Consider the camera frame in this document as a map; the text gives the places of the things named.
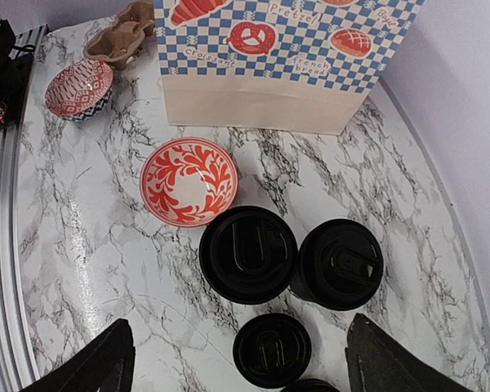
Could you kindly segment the blue checkered paper bag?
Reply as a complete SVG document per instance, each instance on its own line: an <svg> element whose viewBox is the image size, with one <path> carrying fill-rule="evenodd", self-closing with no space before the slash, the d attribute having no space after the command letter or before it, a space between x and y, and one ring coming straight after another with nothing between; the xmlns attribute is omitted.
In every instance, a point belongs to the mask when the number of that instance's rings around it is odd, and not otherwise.
<svg viewBox="0 0 490 392"><path fill-rule="evenodd" d="M338 135L419 1L157 1L167 120Z"/></svg>

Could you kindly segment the stack of black lids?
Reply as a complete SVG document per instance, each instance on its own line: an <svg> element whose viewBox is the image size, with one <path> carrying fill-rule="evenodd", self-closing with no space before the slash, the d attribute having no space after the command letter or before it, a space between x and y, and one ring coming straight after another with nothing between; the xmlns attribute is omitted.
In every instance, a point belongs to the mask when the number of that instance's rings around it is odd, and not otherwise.
<svg viewBox="0 0 490 392"><path fill-rule="evenodd" d="M281 392L339 392L339 390L326 381L306 378L287 385Z"/></svg>

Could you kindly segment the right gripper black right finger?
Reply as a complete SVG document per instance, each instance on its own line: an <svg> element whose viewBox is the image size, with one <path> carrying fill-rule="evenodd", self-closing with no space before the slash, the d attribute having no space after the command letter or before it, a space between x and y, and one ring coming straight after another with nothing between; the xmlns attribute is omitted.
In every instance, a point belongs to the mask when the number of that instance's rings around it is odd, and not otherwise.
<svg viewBox="0 0 490 392"><path fill-rule="evenodd" d="M352 391L467 391L423 363L363 314L356 314L345 348Z"/></svg>

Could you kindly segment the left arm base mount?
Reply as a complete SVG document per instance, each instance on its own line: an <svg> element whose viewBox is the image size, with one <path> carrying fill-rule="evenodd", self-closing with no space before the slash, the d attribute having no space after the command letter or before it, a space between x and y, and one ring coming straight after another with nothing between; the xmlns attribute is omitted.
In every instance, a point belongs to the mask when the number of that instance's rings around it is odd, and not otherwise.
<svg viewBox="0 0 490 392"><path fill-rule="evenodd" d="M9 22L0 20L0 129L20 121L35 49L17 46Z"/></svg>

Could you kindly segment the brown cardboard cup carrier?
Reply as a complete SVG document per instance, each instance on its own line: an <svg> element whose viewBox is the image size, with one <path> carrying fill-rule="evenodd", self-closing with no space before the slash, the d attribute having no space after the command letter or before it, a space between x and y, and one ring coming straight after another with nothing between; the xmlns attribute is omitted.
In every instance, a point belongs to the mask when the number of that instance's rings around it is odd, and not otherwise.
<svg viewBox="0 0 490 392"><path fill-rule="evenodd" d="M132 2L116 15L114 25L88 42L83 55L125 69L144 40L154 34L154 28L154 5L150 1Z"/></svg>

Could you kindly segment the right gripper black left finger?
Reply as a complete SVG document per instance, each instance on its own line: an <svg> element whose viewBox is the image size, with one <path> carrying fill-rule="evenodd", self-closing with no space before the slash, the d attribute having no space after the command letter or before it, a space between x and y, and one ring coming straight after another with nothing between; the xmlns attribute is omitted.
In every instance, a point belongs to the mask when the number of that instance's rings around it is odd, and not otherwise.
<svg viewBox="0 0 490 392"><path fill-rule="evenodd" d="M25 391L130 391L136 348L129 322L119 318L56 370Z"/></svg>

